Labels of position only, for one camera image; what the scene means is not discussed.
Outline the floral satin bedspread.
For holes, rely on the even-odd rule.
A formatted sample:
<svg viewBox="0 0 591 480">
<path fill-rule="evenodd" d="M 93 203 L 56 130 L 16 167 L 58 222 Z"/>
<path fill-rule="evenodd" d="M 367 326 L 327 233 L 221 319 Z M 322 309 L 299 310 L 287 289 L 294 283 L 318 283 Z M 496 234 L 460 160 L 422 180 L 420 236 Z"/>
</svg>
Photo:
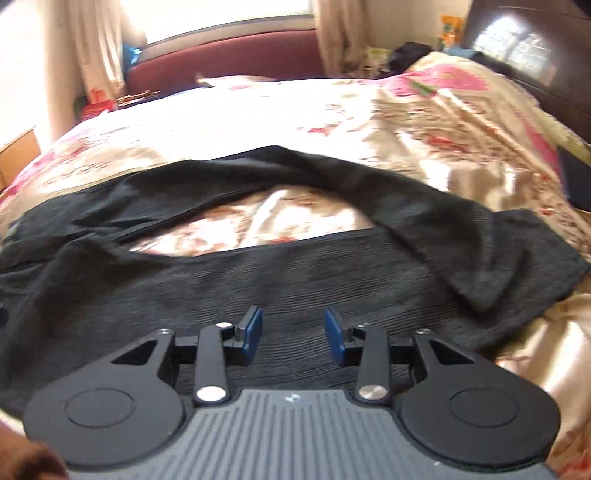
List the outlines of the floral satin bedspread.
<svg viewBox="0 0 591 480">
<path fill-rule="evenodd" d="M 491 210 L 528 208 L 590 261 L 590 207 L 568 204 L 558 173 L 558 147 L 590 173 L 590 144 L 517 83 L 474 61 L 432 53 L 379 81 L 209 82 L 214 88 L 74 127 L 1 195 L 1 241 L 52 197 L 179 160 L 281 145 L 398 171 Z M 278 187 L 132 241 L 131 250 L 197 256 L 369 227 L 328 194 Z M 549 463 L 562 479 L 590 479 L 590 276 L 496 360 L 555 397 L 563 426 Z"/>
</svg>

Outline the beige curtain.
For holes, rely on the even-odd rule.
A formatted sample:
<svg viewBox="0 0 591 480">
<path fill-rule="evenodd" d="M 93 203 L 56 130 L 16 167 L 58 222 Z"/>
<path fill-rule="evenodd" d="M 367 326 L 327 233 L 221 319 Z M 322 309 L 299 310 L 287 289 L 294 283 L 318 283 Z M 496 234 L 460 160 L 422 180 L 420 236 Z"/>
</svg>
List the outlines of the beige curtain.
<svg viewBox="0 0 591 480">
<path fill-rule="evenodd" d="M 366 2 L 315 0 L 312 9 L 325 74 L 333 78 L 361 78 L 369 43 Z"/>
<path fill-rule="evenodd" d="M 56 139 L 75 124 L 77 98 L 114 101 L 124 92 L 124 14 L 117 1 L 42 6 L 48 126 Z"/>
</svg>

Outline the dark wooden headboard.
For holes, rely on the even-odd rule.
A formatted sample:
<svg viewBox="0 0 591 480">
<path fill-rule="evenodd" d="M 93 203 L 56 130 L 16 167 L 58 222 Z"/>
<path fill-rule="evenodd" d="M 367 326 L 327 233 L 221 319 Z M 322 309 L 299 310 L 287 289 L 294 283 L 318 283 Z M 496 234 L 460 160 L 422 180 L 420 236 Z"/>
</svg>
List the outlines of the dark wooden headboard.
<svg viewBox="0 0 591 480">
<path fill-rule="evenodd" d="M 590 139 L 588 1 L 474 1 L 462 46 L 491 59 L 543 110 Z"/>
</svg>

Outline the wooden nightstand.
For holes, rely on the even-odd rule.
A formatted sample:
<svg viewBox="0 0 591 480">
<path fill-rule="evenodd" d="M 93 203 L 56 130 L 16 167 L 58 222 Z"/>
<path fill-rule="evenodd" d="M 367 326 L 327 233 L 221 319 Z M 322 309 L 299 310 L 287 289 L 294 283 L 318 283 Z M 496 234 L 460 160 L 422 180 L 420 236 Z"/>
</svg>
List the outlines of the wooden nightstand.
<svg viewBox="0 0 591 480">
<path fill-rule="evenodd" d="M 1 189 L 12 184 L 18 174 L 41 153 L 33 129 L 22 133 L 0 151 Z"/>
</svg>

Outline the black corduroy pants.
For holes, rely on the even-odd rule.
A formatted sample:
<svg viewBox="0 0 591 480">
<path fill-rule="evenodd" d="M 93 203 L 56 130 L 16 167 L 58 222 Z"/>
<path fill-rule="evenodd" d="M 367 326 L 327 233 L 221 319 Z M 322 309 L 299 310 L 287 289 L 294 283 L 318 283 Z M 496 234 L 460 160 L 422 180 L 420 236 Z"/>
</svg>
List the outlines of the black corduroy pants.
<svg viewBox="0 0 591 480">
<path fill-rule="evenodd" d="M 195 257 L 131 244 L 279 185 L 338 195 L 370 228 Z M 59 196 L 1 246 L 1 406 L 160 328 L 193 335 L 262 307 L 263 342 L 235 386 L 351 387 L 322 315 L 394 334 L 429 328 L 478 350 L 567 297 L 587 261 L 528 210 L 493 212 L 394 172 L 280 147 L 186 160 Z"/>
</svg>

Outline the beige curtain left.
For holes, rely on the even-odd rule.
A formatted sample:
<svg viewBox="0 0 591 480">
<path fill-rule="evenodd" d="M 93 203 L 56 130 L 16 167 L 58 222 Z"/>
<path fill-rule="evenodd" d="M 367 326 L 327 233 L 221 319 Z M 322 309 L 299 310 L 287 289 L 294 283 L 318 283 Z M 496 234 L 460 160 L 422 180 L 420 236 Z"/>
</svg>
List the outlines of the beige curtain left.
<svg viewBox="0 0 591 480">
<path fill-rule="evenodd" d="M 48 126 L 56 139 L 75 124 L 77 98 L 114 101 L 124 92 L 124 14 L 117 1 L 42 6 Z"/>
</svg>

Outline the blue plastic bag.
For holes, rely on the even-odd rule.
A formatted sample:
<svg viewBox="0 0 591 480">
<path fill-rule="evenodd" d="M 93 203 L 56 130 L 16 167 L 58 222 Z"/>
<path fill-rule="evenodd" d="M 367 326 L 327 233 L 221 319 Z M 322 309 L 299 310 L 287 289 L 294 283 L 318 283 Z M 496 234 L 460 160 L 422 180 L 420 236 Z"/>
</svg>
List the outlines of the blue plastic bag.
<svg viewBox="0 0 591 480">
<path fill-rule="evenodd" d="M 142 49 L 127 43 L 122 44 L 122 72 L 126 77 L 131 68 L 138 62 Z"/>
</svg>

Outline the red gift bag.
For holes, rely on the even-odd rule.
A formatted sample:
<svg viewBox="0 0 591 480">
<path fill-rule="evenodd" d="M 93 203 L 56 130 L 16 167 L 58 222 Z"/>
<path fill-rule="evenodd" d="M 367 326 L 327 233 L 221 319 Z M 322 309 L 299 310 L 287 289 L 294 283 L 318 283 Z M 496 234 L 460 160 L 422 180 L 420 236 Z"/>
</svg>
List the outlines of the red gift bag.
<svg viewBox="0 0 591 480">
<path fill-rule="evenodd" d="M 103 112 L 111 112 L 116 108 L 116 102 L 109 98 L 103 90 L 91 89 L 74 101 L 74 112 L 78 122 L 95 118 Z"/>
</svg>

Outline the beige curtain right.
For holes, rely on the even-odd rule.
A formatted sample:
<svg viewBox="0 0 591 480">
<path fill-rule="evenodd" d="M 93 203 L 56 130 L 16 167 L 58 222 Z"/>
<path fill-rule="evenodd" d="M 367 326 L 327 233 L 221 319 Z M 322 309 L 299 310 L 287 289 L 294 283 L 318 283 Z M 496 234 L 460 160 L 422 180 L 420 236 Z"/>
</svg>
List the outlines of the beige curtain right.
<svg viewBox="0 0 591 480">
<path fill-rule="evenodd" d="M 333 78 L 361 78 L 369 43 L 366 2 L 315 0 L 312 9 L 325 74 Z"/>
</svg>

